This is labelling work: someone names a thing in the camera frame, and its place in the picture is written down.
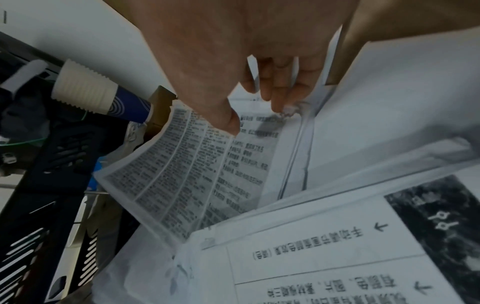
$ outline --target hand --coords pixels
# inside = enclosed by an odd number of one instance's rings
[[[281,112],[308,96],[328,44],[358,0],[129,0],[135,23],[178,97],[214,127],[231,134],[240,120],[227,96],[255,83],[247,57],[257,58],[260,94]],[[291,84],[293,58],[299,72]]]

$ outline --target white paper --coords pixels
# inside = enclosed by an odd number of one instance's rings
[[[275,114],[268,103],[232,106],[240,116],[235,138],[175,102],[160,134],[96,179],[174,246],[200,226],[275,202],[293,163],[302,119]]]
[[[308,188],[480,125],[479,53],[480,28],[366,44],[317,115]]]
[[[471,167],[203,250],[202,302],[477,303],[479,176]]]

